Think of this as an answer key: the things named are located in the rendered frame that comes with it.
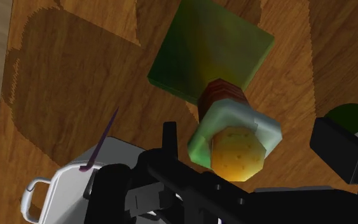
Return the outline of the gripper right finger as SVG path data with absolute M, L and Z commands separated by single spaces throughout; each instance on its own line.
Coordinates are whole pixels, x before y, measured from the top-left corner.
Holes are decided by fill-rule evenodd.
M 349 185 L 358 185 L 358 137 L 326 117 L 315 119 L 310 148 Z

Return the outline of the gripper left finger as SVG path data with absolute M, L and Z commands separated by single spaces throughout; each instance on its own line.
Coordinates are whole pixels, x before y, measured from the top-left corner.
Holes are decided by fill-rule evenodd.
M 95 175 L 85 224 L 251 224 L 249 195 L 213 173 L 178 161 L 176 123 L 163 125 L 162 147 L 143 151 L 134 168 L 110 164 Z

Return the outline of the dark green round object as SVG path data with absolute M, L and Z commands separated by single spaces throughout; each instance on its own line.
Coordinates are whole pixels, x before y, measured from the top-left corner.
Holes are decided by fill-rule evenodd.
M 358 104 L 342 104 L 326 113 L 325 117 L 358 137 Z

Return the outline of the pale green bottle, yellow cap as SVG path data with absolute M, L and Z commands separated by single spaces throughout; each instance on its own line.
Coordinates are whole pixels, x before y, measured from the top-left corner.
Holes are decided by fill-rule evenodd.
M 222 79 L 198 100 L 199 126 L 188 142 L 192 162 L 228 181 L 246 181 L 281 142 L 278 121 L 252 109 L 244 92 Z

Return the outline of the thin purple stick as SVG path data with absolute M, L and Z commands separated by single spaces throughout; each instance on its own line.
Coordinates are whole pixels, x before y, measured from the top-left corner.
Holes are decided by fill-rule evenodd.
M 111 119 L 110 119 L 110 121 L 109 121 L 107 127 L 105 128 L 103 134 L 101 135 L 100 140 L 99 140 L 99 142 L 97 143 L 97 145 L 96 145 L 96 147 L 95 147 L 95 149 L 94 149 L 94 151 L 93 151 L 91 157 L 89 158 L 89 160 L 88 160 L 88 162 L 86 163 L 86 165 L 81 165 L 81 166 L 79 167 L 79 171 L 81 171 L 81 172 L 86 172 L 86 171 L 88 171 L 89 169 L 91 169 L 91 168 L 93 167 L 93 165 L 94 165 L 94 163 L 95 163 L 95 160 L 96 160 L 96 158 L 97 158 L 97 155 L 99 154 L 99 151 L 100 151 L 100 149 L 101 149 L 101 146 L 103 145 L 103 142 L 104 142 L 105 138 L 107 137 L 107 134 L 108 134 L 108 132 L 109 132 L 109 130 L 110 130 L 110 128 L 111 128 L 113 122 L 114 122 L 114 119 L 116 118 L 116 115 L 117 115 L 117 113 L 118 113 L 118 110 L 119 110 L 119 108 L 117 108 L 117 109 L 114 111 L 114 113 L 113 113 L 113 115 L 112 115 L 112 117 L 111 117 Z

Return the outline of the green flat square box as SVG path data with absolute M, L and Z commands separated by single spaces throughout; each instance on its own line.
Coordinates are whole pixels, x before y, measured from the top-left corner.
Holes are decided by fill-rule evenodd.
M 182 0 L 148 80 L 196 104 L 219 78 L 246 89 L 273 44 L 271 34 L 212 0 Z

